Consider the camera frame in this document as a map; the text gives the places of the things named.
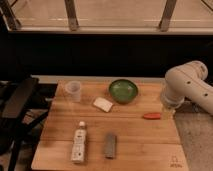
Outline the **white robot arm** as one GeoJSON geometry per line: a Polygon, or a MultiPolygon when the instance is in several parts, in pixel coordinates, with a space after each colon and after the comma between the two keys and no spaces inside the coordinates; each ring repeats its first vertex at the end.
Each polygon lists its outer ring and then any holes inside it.
{"type": "Polygon", "coordinates": [[[207,66],[201,61],[187,62],[169,69],[160,95],[163,106],[177,109],[188,98],[213,116],[213,86],[205,82],[207,76],[207,66]]]}

